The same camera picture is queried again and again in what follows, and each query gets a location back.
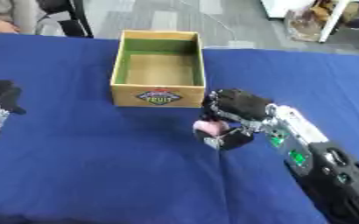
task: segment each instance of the box label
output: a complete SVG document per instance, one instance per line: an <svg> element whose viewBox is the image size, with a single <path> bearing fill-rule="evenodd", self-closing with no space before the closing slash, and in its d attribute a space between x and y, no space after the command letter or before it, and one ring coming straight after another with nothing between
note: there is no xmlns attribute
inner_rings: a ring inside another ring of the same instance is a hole
<svg viewBox="0 0 359 224"><path fill-rule="evenodd" d="M142 94L138 94L136 97L157 106L162 106L167 103L179 101L180 99L182 99L180 95L173 94L169 91L162 89L147 91Z"/></svg>

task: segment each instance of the green led light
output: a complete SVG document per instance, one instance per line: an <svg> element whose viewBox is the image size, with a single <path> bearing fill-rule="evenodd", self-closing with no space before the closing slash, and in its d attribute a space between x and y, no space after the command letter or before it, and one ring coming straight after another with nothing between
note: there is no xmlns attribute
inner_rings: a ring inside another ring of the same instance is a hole
<svg viewBox="0 0 359 224"><path fill-rule="evenodd" d="M294 162L299 166L303 165L306 161L305 157L302 154L298 153L296 150L291 150L288 154L290 155L292 160L294 160Z"/></svg>
<svg viewBox="0 0 359 224"><path fill-rule="evenodd" d="M283 141L285 141L285 140L282 138L276 137L276 136L271 138L271 143L275 147L280 147L280 145L283 143Z"/></svg>

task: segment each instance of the black mechanical part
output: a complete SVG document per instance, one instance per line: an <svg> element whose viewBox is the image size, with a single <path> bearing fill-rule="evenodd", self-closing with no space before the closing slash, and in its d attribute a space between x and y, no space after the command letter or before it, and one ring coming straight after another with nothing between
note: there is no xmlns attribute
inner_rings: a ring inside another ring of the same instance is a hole
<svg viewBox="0 0 359 224"><path fill-rule="evenodd" d="M225 130L220 136L211 136L200 129L196 129L194 134L197 139L219 151L230 151L254 140L253 134L245 135L238 128Z"/></svg>
<svg viewBox="0 0 359 224"><path fill-rule="evenodd" d="M289 169L331 224L359 224L359 162L334 143L311 143L313 169L299 176Z"/></svg>
<svg viewBox="0 0 359 224"><path fill-rule="evenodd" d="M269 99L237 88L219 89L204 99L201 119L240 122L230 119L234 116L248 121L263 121L267 117L265 107L270 103Z"/></svg>

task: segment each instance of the chair leg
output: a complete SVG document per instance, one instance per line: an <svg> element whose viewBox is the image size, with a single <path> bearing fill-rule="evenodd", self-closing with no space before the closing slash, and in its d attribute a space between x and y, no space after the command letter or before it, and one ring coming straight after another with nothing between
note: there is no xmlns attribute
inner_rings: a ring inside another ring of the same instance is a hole
<svg viewBox="0 0 359 224"><path fill-rule="evenodd" d="M93 32L91 31L91 27L89 26L87 17L86 17L86 11L84 9L84 2L83 0L69 0L72 1L73 7L74 7L74 15L76 19L78 19L81 23L81 25L84 28L84 31L86 32L86 37L92 39L94 37Z"/></svg>

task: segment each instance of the pink object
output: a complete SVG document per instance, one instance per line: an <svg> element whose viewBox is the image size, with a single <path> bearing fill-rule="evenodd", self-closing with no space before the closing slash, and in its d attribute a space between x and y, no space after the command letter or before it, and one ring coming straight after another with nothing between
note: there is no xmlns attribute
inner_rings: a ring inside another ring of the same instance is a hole
<svg viewBox="0 0 359 224"><path fill-rule="evenodd" d="M194 123L194 130L202 130L213 137L219 136L224 130L228 130L229 125L226 122L204 122L197 121Z"/></svg>

